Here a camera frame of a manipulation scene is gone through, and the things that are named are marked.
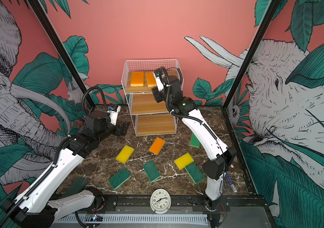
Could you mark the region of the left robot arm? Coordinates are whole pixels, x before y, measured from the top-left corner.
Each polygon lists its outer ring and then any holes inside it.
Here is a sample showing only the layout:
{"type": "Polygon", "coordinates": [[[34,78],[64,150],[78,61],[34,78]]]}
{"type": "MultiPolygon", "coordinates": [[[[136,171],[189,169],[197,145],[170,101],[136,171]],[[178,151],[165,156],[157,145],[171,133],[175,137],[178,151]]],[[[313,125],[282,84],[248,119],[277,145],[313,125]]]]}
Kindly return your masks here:
{"type": "Polygon", "coordinates": [[[85,160],[99,144],[111,135],[124,136],[128,123],[117,124],[120,106],[110,104],[106,111],[82,111],[85,123],[72,136],[67,136],[56,149],[49,167],[29,188],[15,199],[7,199],[1,209],[5,215],[0,220],[2,228],[12,220],[21,228],[49,228],[58,219],[91,205],[101,204],[102,193],[89,188],[58,203],[51,196],[66,177],[85,160]]]}

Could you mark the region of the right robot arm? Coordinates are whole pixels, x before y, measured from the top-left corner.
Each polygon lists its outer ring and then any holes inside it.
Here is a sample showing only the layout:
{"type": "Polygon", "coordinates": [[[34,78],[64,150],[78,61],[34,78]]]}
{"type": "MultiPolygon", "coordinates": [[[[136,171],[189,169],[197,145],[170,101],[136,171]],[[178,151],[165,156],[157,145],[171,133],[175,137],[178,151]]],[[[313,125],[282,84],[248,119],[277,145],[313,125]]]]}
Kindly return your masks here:
{"type": "Polygon", "coordinates": [[[223,194],[225,174],[236,156],[236,149],[228,147],[217,136],[202,116],[198,105],[190,97],[183,95],[183,76],[170,76],[163,66],[152,74],[157,83],[152,89],[156,102],[164,101],[167,111],[180,119],[203,146],[208,157],[208,161],[202,165],[207,176],[205,196],[207,202],[217,203],[223,194]]]}

